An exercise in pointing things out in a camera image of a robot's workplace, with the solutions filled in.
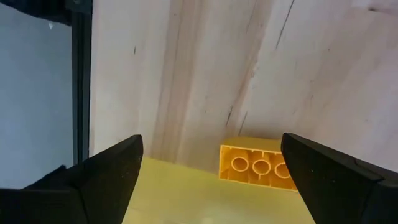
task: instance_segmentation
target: gray background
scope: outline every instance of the gray background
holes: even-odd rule
[[[0,4],[0,187],[73,163],[72,30]]]

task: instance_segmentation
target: wooden surface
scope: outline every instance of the wooden surface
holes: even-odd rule
[[[91,154],[216,172],[231,136],[294,132],[398,170],[395,0],[98,0]]]
[[[144,158],[124,224],[314,223],[300,194]]]

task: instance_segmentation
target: metal frame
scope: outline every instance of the metal frame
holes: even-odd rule
[[[68,0],[72,11],[73,163],[88,158],[92,0]]]

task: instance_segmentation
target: yellow lego brick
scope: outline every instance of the yellow lego brick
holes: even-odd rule
[[[297,191],[280,152],[280,140],[250,137],[226,139],[220,147],[219,177]]]

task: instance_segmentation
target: wooden wall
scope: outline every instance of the wooden wall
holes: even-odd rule
[[[398,170],[396,0],[95,1],[91,154],[216,172],[230,136],[294,132]]]

